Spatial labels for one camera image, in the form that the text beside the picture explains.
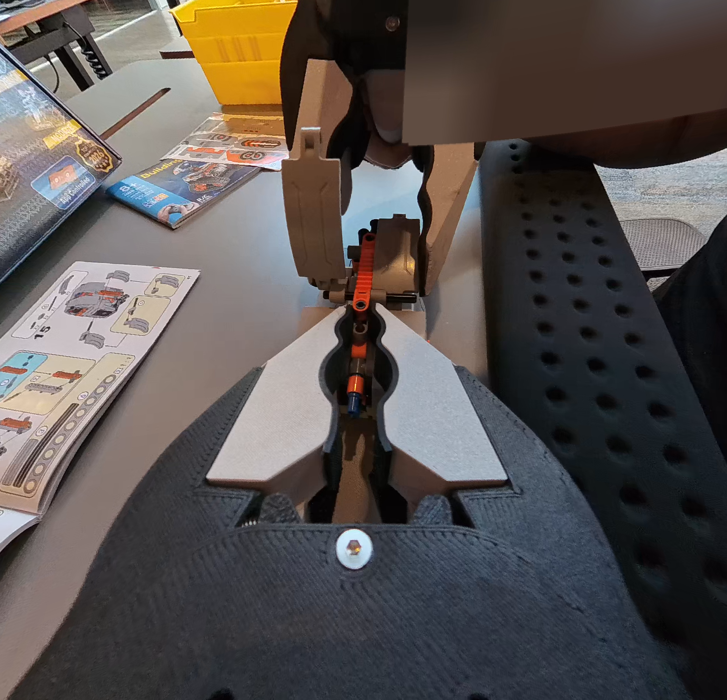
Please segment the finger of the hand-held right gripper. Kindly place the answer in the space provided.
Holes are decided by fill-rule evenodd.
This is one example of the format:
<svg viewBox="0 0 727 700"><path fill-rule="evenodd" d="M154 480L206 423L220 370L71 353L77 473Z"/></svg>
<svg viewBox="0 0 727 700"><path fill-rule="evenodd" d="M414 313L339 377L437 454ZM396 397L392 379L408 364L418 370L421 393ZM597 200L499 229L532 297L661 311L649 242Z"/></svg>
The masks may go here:
<svg viewBox="0 0 727 700"><path fill-rule="evenodd" d="M479 143L416 148L416 166L423 173L417 194L423 219L417 244L420 295L430 294L440 276L479 157Z"/></svg>
<svg viewBox="0 0 727 700"><path fill-rule="evenodd" d="M301 128L319 128L322 158L341 161L341 213L349 206L351 171L360 165L368 148L370 132L360 90L349 82L334 61L307 62L303 92L295 125L291 160L303 153Z"/></svg>

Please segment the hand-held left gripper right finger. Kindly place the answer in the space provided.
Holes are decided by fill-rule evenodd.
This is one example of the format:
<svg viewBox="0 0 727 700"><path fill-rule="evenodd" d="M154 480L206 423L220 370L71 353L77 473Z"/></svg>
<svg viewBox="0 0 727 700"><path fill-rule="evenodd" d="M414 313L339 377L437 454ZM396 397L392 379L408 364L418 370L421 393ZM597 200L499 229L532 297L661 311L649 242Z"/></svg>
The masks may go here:
<svg viewBox="0 0 727 700"><path fill-rule="evenodd" d="M387 483L410 505L427 495L503 486L507 473L452 361L384 306L375 314Z"/></svg>

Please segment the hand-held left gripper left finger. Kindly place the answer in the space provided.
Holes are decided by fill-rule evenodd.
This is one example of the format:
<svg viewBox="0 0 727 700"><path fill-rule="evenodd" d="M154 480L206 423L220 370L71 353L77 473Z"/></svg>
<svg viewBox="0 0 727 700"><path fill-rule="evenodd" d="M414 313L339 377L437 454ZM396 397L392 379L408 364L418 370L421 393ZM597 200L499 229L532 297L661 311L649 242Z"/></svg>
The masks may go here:
<svg viewBox="0 0 727 700"><path fill-rule="evenodd" d="M338 348L345 308L330 312L265 364L206 474L210 484L283 493L295 505L324 487L333 408L320 373Z"/></svg>

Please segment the grey orange toy brick vehicle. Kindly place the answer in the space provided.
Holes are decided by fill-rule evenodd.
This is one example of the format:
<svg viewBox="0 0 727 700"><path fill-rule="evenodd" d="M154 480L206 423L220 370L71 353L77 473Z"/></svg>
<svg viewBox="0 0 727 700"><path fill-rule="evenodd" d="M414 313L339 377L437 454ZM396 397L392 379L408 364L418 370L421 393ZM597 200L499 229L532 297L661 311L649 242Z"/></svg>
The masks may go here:
<svg viewBox="0 0 727 700"><path fill-rule="evenodd" d="M417 246L420 223L403 214L370 222L359 243L348 246L345 277L324 283L308 277L323 299L347 308L342 327L345 350L337 367L337 399L350 418L370 416L374 398L376 305L384 305L423 338L426 317L420 300Z"/></svg>

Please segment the grey curved toy brick panel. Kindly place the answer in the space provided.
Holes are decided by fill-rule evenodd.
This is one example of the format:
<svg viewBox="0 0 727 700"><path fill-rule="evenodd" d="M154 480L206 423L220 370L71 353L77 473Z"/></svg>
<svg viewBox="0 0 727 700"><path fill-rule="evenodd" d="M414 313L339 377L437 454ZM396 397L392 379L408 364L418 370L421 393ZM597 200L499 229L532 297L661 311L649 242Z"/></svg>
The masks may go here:
<svg viewBox="0 0 727 700"><path fill-rule="evenodd" d="M298 274L343 303L347 269L342 243L341 164L324 155L319 127L296 133L297 158L281 176L289 241Z"/></svg>

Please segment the grey desk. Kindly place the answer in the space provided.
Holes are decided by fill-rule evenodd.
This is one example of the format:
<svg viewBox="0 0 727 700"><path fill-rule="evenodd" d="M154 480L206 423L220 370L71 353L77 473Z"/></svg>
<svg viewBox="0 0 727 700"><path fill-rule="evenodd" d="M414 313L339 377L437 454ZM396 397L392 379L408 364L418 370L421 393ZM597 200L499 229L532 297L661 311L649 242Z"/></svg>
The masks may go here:
<svg viewBox="0 0 727 700"><path fill-rule="evenodd" d="M110 182L157 164L221 111L190 59L138 61L68 106L123 159ZM411 163L353 171L348 238L378 216L416 216ZM436 289L431 344L486 382L479 180L473 180ZM177 230L95 193L2 283L2 334L75 261L199 269L155 347L76 452L47 514L2 552L1 697L32 666L75 601L123 504L153 462L219 396L294 341L318 292L296 273L281 176L263 172Z"/></svg>

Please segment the person's right hand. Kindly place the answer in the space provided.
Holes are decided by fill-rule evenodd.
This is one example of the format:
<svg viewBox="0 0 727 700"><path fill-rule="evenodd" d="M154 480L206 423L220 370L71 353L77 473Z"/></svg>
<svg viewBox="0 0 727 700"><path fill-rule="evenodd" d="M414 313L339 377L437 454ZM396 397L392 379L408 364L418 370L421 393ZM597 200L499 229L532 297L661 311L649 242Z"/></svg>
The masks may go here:
<svg viewBox="0 0 727 700"><path fill-rule="evenodd" d="M391 144L375 137L369 138L365 160L384 169L398 169L412 159L413 149L405 143Z"/></svg>

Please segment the yellow plastic bin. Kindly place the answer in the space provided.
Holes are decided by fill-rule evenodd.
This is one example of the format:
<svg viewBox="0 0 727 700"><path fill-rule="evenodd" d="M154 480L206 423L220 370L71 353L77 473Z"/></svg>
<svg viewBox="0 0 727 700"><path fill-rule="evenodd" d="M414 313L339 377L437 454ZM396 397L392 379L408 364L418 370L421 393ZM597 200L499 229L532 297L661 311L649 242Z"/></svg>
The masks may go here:
<svg viewBox="0 0 727 700"><path fill-rule="evenodd" d="M279 105L279 69L297 0L190 0L172 9L221 105Z"/></svg>

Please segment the orange printed sticker sheet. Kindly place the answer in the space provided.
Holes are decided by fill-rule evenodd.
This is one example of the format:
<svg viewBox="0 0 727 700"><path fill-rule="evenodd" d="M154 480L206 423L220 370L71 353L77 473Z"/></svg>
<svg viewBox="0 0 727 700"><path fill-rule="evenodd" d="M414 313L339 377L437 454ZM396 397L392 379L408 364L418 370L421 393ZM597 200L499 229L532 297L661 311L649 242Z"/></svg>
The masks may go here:
<svg viewBox="0 0 727 700"><path fill-rule="evenodd" d="M237 135L211 131L190 134L187 139L163 156L164 159L255 166L271 170L280 170L281 162L288 157L289 151L284 140L276 136Z"/></svg>

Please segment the blue closed booklet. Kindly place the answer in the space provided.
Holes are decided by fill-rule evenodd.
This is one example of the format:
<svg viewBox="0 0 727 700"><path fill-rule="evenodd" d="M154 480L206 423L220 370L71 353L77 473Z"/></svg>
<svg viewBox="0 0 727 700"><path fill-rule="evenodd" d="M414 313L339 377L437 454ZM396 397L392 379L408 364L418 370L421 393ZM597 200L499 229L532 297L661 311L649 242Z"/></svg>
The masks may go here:
<svg viewBox="0 0 727 700"><path fill-rule="evenodd" d="M107 188L118 202L176 229L218 197L260 173L250 166L222 162L162 159L154 167Z"/></svg>

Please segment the open instruction booklet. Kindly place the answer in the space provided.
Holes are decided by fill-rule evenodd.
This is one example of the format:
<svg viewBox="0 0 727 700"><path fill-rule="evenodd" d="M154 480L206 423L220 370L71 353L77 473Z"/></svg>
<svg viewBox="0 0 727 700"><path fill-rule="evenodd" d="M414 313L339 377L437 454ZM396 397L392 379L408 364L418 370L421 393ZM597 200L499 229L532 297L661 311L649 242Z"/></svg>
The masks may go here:
<svg viewBox="0 0 727 700"><path fill-rule="evenodd" d="M77 261L1 340L1 549L39 523L198 269Z"/></svg>

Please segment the grey mesh office chair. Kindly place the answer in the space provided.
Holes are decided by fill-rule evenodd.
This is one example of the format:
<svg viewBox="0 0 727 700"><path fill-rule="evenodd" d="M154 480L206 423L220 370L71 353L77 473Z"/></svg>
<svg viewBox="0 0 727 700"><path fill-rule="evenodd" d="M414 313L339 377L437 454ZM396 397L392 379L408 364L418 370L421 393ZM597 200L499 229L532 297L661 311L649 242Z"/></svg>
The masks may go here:
<svg viewBox="0 0 727 700"><path fill-rule="evenodd" d="M663 282L707 242L694 226L674 218L629 219L620 224L646 281Z"/></svg>

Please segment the person's dark clothing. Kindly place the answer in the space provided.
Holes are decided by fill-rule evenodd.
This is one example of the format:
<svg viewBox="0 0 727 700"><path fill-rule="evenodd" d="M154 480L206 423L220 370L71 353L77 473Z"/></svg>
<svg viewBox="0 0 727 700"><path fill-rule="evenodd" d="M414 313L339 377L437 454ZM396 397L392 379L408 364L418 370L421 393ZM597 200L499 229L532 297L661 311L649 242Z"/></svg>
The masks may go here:
<svg viewBox="0 0 727 700"><path fill-rule="evenodd" d="M659 312L726 455L726 219L654 292Z"/></svg>

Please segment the wooden top table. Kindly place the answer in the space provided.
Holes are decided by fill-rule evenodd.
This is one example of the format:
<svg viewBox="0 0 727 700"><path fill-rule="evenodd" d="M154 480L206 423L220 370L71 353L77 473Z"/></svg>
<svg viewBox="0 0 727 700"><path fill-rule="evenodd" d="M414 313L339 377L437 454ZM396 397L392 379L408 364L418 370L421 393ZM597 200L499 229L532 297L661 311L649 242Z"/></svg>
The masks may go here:
<svg viewBox="0 0 727 700"><path fill-rule="evenodd" d="M9 47L24 65L54 54L81 91L112 74L112 68L98 48L95 31L84 5L91 0L26 0L31 6L2 11L1 33L26 30L32 23L38 34L27 33Z"/></svg>

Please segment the dark blue toy set box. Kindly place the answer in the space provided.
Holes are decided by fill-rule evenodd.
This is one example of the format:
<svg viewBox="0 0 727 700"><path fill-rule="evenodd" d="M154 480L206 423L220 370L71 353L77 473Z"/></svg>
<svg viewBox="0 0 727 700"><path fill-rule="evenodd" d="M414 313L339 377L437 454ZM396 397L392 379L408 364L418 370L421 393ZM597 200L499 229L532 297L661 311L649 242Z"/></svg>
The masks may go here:
<svg viewBox="0 0 727 700"><path fill-rule="evenodd" d="M1 47L1 280L121 162L113 148Z"/></svg>

